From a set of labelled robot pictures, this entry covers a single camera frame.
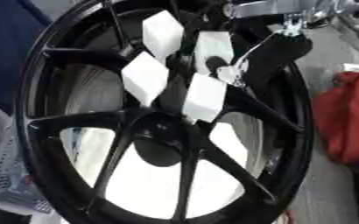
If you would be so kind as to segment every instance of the black wheel rim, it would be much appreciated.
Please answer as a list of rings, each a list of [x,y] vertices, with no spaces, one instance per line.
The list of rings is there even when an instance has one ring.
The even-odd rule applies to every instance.
[[[159,9],[167,7],[166,4],[160,2],[156,2],[156,5],[145,5],[136,1],[116,4],[116,10],[122,20],[138,13],[152,15]],[[274,120],[274,111],[263,108],[263,103],[257,103],[247,95],[243,95],[238,102],[237,97],[234,97],[238,95],[236,89],[230,92],[233,97],[227,98],[231,104],[252,105],[256,109],[242,112],[271,122],[278,127],[276,130],[285,130],[284,134],[279,134],[277,137],[281,141],[284,140],[285,147],[277,167],[273,172],[265,169],[262,175],[255,179],[205,138],[203,131],[208,130],[206,124],[186,125],[177,115],[137,108],[137,104],[131,97],[126,99],[130,105],[129,108],[119,111],[53,115],[55,113],[50,107],[50,99],[54,96],[47,96],[47,89],[45,89],[45,86],[52,81],[50,73],[53,72],[53,64],[60,64],[58,62],[86,63],[120,73],[121,67],[129,61],[127,51],[116,53],[115,51],[79,50],[77,48],[86,43],[73,42],[74,37],[81,33],[89,35],[92,33],[90,30],[93,30],[91,27],[97,21],[106,19],[110,19],[110,14],[103,10],[99,3],[86,1],[76,5],[44,32],[33,47],[23,70],[25,79],[17,99],[15,114],[19,144],[29,172],[54,208],[72,223],[158,224],[185,221],[189,223],[271,223],[276,219],[297,192],[311,155],[313,121],[306,86],[298,68],[292,63],[288,69],[290,71],[274,81],[280,87],[285,87],[276,91],[288,95],[285,100],[292,105],[286,106],[294,111],[286,114],[290,119],[282,121],[279,117],[275,117]],[[263,38],[267,35],[264,33],[265,28],[260,29],[258,25],[252,23],[247,25],[260,30],[254,31],[254,37]],[[122,43],[122,46],[127,48],[127,43]],[[47,55],[56,60],[48,60]],[[237,108],[225,108],[226,113],[232,110],[237,110]],[[184,150],[181,154],[183,162],[181,170],[187,175],[181,176],[183,186],[179,193],[181,197],[171,220],[147,218],[128,212],[113,205],[102,196],[102,189],[106,186],[108,177],[114,171],[122,152],[126,150],[125,146],[129,144],[133,136],[140,134],[139,127],[144,126],[148,120],[168,123],[176,132],[183,133],[181,147],[197,149]],[[113,148],[117,149],[112,151],[112,156],[105,163],[106,169],[102,170],[98,184],[93,188],[89,187],[74,169],[56,138],[59,131],[64,128],[86,126],[116,130],[122,133],[119,136],[123,136],[123,139],[115,140],[113,145],[117,147]],[[194,219],[185,219],[189,182],[191,182],[197,159],[206,159],[218,165],[246,186],[249,193],[219,211]]]

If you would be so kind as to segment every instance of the gray floor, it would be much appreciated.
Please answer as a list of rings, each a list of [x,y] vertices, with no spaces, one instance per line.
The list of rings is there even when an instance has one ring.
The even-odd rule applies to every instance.
[[[57,18],[67,10],[72,0],[32,0],[44,13]],[[359,63],[359,53],[338,39],[333,29],[311,31],[313,51],[299,61],[299,66],[312,95],[330,87],[331,77],[341,63]],[[357,224],[355,196],[350,172],[333,164],[316,139],[313,161],[291,210],[298,224]]]

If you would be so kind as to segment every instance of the red bag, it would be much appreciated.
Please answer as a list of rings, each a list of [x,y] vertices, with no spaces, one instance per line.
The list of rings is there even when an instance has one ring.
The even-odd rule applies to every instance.
[[[316,125],[328,154],[345,165],[359,165],[359,73],[339,73],[341,83],[313,101]]]

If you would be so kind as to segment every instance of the rim lip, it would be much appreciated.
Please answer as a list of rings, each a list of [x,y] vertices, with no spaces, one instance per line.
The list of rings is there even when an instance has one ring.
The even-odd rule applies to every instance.
[[[49,39],[51,39],[57,32],[67,31],[68,27],[72,25],[76,25],[83,18],[91,15],[93,12],[101,9],[100,4],[95,3],[93,1],[87,1],[83,3],[79,3],[74,6],[69,12],[64,14],[61,18],[59,18],[56,22],[54,22],[51,26],[47,28],[47,30],[41,35],[37,43],[31,49],[29,57],[25,62],[25,67],[22,70],[24,74],[23,86],[20,88],[18,98],[16,100],[15,105],[15,121],[17,126],[17,135],[18,135],[18,143],[21,146],[25,164],[28,171],[34,177],[35,182],[39,186],[39,189],[44,193],[44,195],[49,199],[49,201],[53,204],[53,206],[58,210],[58,212],[66,217],[71,222],[76,223],[96,223],[91,217],[87,216],[85,213],[81,211],[73,210],[72,207],[67,206],[68,201],[65,201],[64,195],[59,197],[58,193],[54,190],[58,187],[55,186],[55,183],[50,183],[47,179],[43,178],[42,174],[47,173],[44,171],[44,167],[41,167],[39,160],[39,156],[37,156],[36,151],[34,150],[35,146],[28,142],[28,130],[25,127],[26,122],[26,107],[28,104],[28,96],[30,92],[30,84],[33,80],[34,70],[36,68],[37,62],[41,60],[42,55],[40,54],[41,48],[47,43]],[[298,69],[293,63],[290,65],[291,69]],[[282,179],[280,180],[280,185],[277,185],[277,188],[280,188],[280,195],[283,197],[278,201],[277,205],[267,205],[263,204],[262,206],[258,206],[253,213],[246,213],[243,217],[236,217],[233,220],[235,223],[248,221],[250,223],[263,223],[262,221],[270,221],[271,219],[276,218],[282,210],[288,205],[288,203],[292,200],[293,196],[297,192],[302,179],[305,176],[308,164],[310,162],[311,156],[311,148],[313,142],[313,119],[312,112],[310,108],[310,100],[308,97],[308,93],[306,90],[306,86],[301,77],[297,77],[296,75],[291,75],[291,86],[293,91],[296,92],[296,101],[299,103],[297,105],[297,111],[302,111],[303,117],[302,122],[305,127],[304,133],[302,136],[303,139],[299,140],[298,145],[294,150],[301,150],[301,155],[297,155],[297,157],[293,158],[291,163],[287,164],[287,167],[295,166],[298,169],[296,171],[288,171],[286,174],[282,175]],[[209,221],[216,222],[221,221],[226,217],[225,213],[220,213],[221,210],[218,210],[215,213],[215,216],[211,214],[207,214],[205,216],[201,216],[195,218],[199,221]],[[119,223],[132,223],[132,222],[140,222],[139,219],[134,219],[129,217],[128,214],[131,214],[127,211],[124,211],[122,214],[126,220],[117,220]],[[148,223],[162,223],[162,220],[150,219]],[[100,223],[107,223],[107,221],[113,221],[111,219],[104,219],[104,221],[100,221]]]

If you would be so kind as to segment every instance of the wheel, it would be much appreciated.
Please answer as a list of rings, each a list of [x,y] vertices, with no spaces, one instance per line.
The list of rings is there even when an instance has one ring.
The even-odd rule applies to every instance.
[[[194,11],[198,7],[190,6],[177,10],[183,23],[198,21]],[[122,85],[110,86],[122,83],[121,69],[144,50],[141,22],[172,8],[176,11],[160,1],[129,0],[112,8],[95,1],[79,3],[42,34],[25,62],[15,105],[18,143],[37,186],[71,223],[272,223],[284,212],[306,174],[313,120],[306,85],[294,63],[276,71],[263,86],[230,87],[224,110],[212,123],[187,122],[177,103],[170,103],[175,94],[162,94],[151,108],[143,108]],[[121,25],[113,22],[113,16]],[[232,34],[236,57],[271,33],[255,21],[225,24],[213,20],[213,27]],[[177,93],[186,91],[187,82],[186,76],[178,75],[168,86]],[[103,89],[120,101],[95,102],[91,91]],[[245,164],[210,139],[215,127],[230,116],[241,117],[243,125],[236,124],[239,129],[252,131],[247,132],[251,134],[247,139],[253,141],[250,148],[255,150]],[[115,133],[102,168],[92,180],[77,171],[78,156],[69,151],[91,128]],[[153,144],[153,149],[158,145],[170,149],[152,154],[137,150],[144,161],[157,167],[178,167],[177,201],[167,217],[131,210],[105,195],[108,188],[119,185],[110,185],[110,178],[120,169],[129,146],[140,139],[142,145]],[[202,163],[217,167],[239,183],[242,191],[224,205],[189,214],[197,207],[192,201],[189,204],[189,198]],[[134,203],[154,207],[155,202]],[[201,203],[199,207],[212,204],[208,199]]]

